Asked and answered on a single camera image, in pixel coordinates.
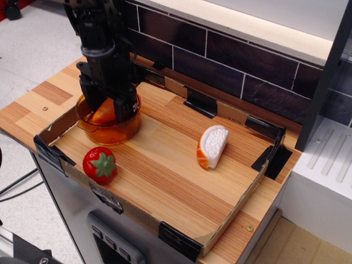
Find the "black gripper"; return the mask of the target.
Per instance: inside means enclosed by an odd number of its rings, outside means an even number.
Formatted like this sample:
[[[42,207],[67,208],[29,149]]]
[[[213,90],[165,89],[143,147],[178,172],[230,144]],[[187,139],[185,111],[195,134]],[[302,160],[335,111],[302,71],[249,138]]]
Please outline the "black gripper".
[[[129,80],[129,74],[136,59],[135,47],[130,41],[129,64],[118,68],[109,56],[107,41],[83,41],[81,52],[86,63],[78,63],[80,70],[80,87],[88,106],[97,111],[107,97],[113,100],[114,114],[117,123],[124,123],[137,115],[139,98],[136,88]]]

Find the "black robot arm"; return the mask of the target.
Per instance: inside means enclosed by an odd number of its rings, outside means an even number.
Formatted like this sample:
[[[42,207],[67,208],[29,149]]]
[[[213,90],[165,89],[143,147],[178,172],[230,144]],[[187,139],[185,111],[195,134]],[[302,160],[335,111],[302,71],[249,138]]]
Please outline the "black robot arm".
[[[130,81],[136,58],[130,56],[135,47],[127,39],[126,1],[64,1],[64,9],[87,59],[76,66],[89,107],[96,111],[110,98],[114,120],[131,120],[139,104]]]

